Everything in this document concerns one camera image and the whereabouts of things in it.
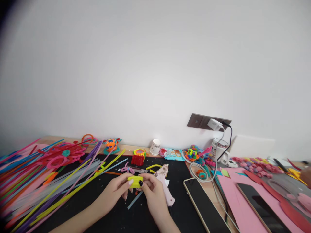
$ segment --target phone screen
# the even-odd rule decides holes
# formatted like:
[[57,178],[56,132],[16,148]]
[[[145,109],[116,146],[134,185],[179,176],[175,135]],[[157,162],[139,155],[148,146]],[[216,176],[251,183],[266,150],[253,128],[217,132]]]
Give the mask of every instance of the phone screen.
[[206,195],[197,179],[184,181],[210,233],[231,233],[223,218]]
[[253,186],[242,183],[237,186],[272,233],[290,232]]

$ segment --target white wall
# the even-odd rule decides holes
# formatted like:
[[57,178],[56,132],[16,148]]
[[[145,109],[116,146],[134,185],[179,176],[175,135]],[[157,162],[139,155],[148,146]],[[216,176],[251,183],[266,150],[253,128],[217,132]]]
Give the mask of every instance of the white wall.
[[310,158],[310,41],[309,0],[19,4],[1,43],[0,154],[85,133],[203,147],[221,133],[187,127],[199,113]]

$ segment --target smartphone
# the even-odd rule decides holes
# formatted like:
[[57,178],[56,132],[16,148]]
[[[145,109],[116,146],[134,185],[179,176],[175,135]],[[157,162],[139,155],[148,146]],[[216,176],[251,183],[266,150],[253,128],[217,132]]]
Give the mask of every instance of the smartphone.
[[265,200],[259,195],[253,186],[237,183],[236,184],[247,202],[250,204],[260,221],[270,233],[287,233],[290,230],[280,220],[276,213],[270,208]]
[[231,230],[220,216],[196,178],[184,180],[184,186],[208,233],[230,233]]

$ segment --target wall socket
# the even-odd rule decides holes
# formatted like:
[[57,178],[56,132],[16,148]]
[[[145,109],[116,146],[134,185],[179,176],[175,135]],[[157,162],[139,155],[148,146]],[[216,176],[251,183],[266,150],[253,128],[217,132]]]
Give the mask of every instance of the wall socket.
[[207,123],[209,122],[210,119],[215,119],[216,121],[219,121],[220,123],[224,121],[227,124],[230,124],[232,121],[224,118],[218,118],[218,117],[213,117],[213,116],[204,116],[196,113],[192,113],[189,122],[187,126],[189,127],[194,127],[194,128],[202,128],[202,129],[209,129],[212,130]]

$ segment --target white container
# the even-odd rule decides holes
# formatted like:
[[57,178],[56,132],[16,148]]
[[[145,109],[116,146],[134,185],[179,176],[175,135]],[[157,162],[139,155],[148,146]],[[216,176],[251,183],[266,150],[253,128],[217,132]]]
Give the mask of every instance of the white container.
[[[212,160],[214,162],[216,162],[216,159],[218,159],[221,154],[227,149],[227,147],[229,146],[229,144],[224,141],[224,140],[220,140],[220,142],[218,143],[217,146],[217,150],[216,150],[216,144],[219,141],[219,139],[214,138],[213,142],[212,142],[212,150],[211,150],[211,154],[212,154]],[[230,159],[230,153],[226,151],[226,153],[228,155],[228,159]]]
[[157,156],[160,152],[160,145],[161,145],[161,142],[159,139],[153,139],[152,145],[149,150],[150,154]]

